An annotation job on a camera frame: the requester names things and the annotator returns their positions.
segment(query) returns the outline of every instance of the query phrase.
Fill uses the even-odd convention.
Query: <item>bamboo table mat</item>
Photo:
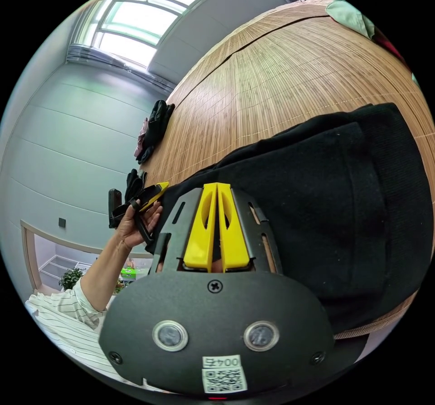
[[[147,185],[178,183],[314,116],[393,102],[419,147],[435,203],[435,126],[411,73],[324,16],[324,7],[298,2],[267,12],[191,69],[168,99],[176,109],[161,145],[142,165]]]

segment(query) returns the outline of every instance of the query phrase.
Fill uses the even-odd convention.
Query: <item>green cloth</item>
[[[417,79],[416,79],[416,77],[415,77],[414,74],[412,74],[412,80],[414,81],[414,83],[415,83],[418,87],[420,87],[420,85],[418,84],[418,81],[417,81]]]
[[[326,13],[338,23],[366,38],[372,39],[375,34],[375,25],[345,0],[333,0],[326,6]]]

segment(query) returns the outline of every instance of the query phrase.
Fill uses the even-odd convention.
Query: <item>qr code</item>
[[[245,374],[241,367],[216,370],[203,369],[203,383],[206,393],[236,393],[247,389]]]

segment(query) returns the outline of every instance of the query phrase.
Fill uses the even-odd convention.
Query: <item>wrist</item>
[[[117,251],[122,252],[123,254],[129,255],[131,252],[131,249],[125,242],[124,238],[118,233],[116,232],[113,237],[112,240],[116,246]]]

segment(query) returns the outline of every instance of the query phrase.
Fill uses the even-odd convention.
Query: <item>potted plant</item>
[[[59,285],[63,290],[72,289],[76,282],[83,276],[83,271],[79,268],[73,268],[67,270],[60,278]]]

